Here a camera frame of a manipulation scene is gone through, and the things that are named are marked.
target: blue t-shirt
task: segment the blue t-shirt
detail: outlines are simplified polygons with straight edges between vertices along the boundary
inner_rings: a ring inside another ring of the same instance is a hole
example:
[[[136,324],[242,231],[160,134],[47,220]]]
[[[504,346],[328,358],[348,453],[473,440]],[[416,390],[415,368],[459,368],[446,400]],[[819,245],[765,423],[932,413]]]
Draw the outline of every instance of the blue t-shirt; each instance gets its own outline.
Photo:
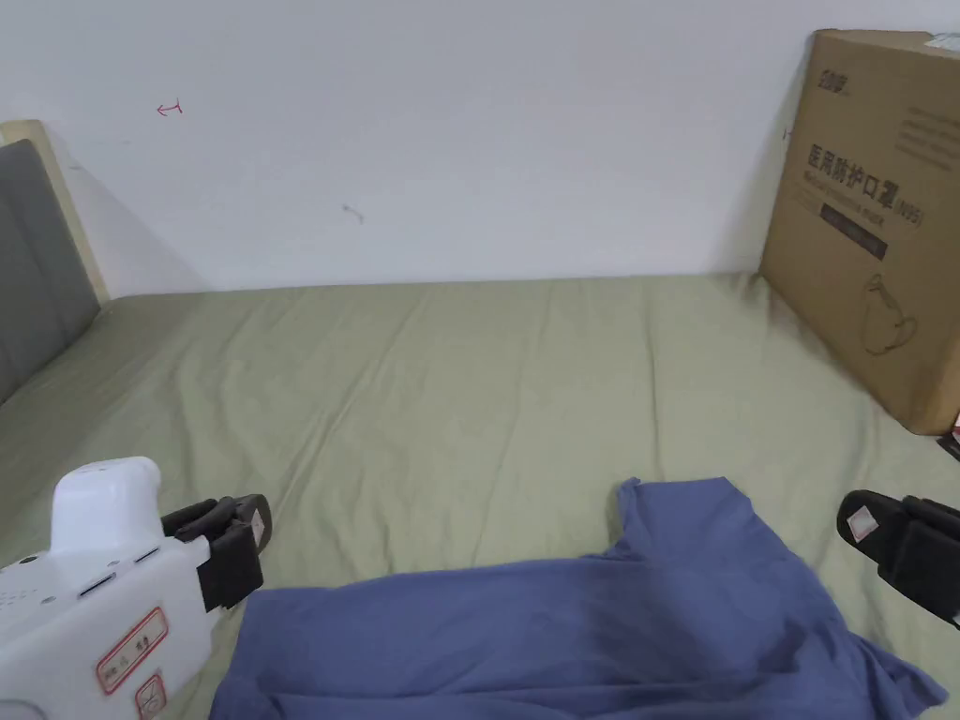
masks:
[[[725,478],[619,490],[601,556],[248,601],[211,717],[915,717],[946,692],[847,630]]]

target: green bed sheet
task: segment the green bed sheet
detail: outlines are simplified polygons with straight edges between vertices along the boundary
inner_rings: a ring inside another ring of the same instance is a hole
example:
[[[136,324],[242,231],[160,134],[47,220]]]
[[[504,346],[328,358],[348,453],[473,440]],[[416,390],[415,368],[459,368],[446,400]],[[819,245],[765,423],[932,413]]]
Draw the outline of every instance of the green bed sheet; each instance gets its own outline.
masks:
[[[622,480],[726,475],[856,632],[960,692],[960,636],[834,530],[856,488],[960,506],[960,465],[754,276],[117,300],[0,407],[0,564],[47,546],[63,474],[130,455],[162,512],[266,494],[270,588],[598,552]],[[205,717],[241,613],[166,716]]]

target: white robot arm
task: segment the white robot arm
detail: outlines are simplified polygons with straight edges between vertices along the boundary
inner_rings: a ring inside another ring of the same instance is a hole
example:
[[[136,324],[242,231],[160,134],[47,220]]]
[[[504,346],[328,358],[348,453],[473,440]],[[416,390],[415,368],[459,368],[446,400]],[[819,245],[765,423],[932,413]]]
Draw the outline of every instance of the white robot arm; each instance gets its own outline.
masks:
[[[0,720],[156,717],[210,630],[263,584],[262,495],[160,518],[148,458],[94,463],[54,494],[50,549],[0,570]]]

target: wooden headboard frame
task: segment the wooden headboard frame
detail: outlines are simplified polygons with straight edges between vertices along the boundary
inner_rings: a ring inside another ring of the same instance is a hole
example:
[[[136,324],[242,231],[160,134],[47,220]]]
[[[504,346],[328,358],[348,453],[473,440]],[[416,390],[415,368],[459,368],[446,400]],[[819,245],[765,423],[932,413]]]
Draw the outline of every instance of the wooden headboard frame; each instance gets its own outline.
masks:
[[[57,157],[54,154],[53,145],[47,131],[39,120],[11,120],[10,122],[0,123],[0,145],[4,145],[17,140],[30,140],[34,143],[40,159],[43,161],[43,167],[47,172],[47,177],[53,185],[54,193],[57,195],[57,201],[63,212],[63,218],[66,220],[70,234],[73,235],[74,245],[77,247],[77,253],[84,264],[86,276],[93,286],[93,292],[97,296],[97,301],[101,307],[109,300],[107,286],[104,278],[100,274],[100,268],[97,266],[96,258],[90,249],[90,244],[86,239],[84,226],[80,222],[80,215],[77,214],[77,208],[73,205],[70,198],[70,192],[67,190],[66,179],[57,163]]]

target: wall mark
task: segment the wall mark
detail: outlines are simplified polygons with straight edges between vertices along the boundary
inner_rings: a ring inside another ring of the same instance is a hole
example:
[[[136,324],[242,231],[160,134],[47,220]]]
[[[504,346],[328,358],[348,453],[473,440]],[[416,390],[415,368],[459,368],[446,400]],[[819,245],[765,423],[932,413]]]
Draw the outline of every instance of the wall mark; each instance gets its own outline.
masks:
[[[359,222],[360,225],[363,225],[363,221],[365,220],[365,218],[362,212],[360,212],[357,209],[354,209],[353,207],[350,207],[347,204],[344,205],[344,212],[349,213],[350,215],[355,217],[357,219],[357,222]]]
[[[181,115],[183,115],[183,108],[180,107],[180,98],[177,98],[176,105],[172,105],[168,108],[165,108],[163,105],[161,105],[159,108],[156,109],[156,111],[159,112],[161,115],[163,115],[163,117],[166,117],[167,113],[170,112],[171,110],[176,110]]]

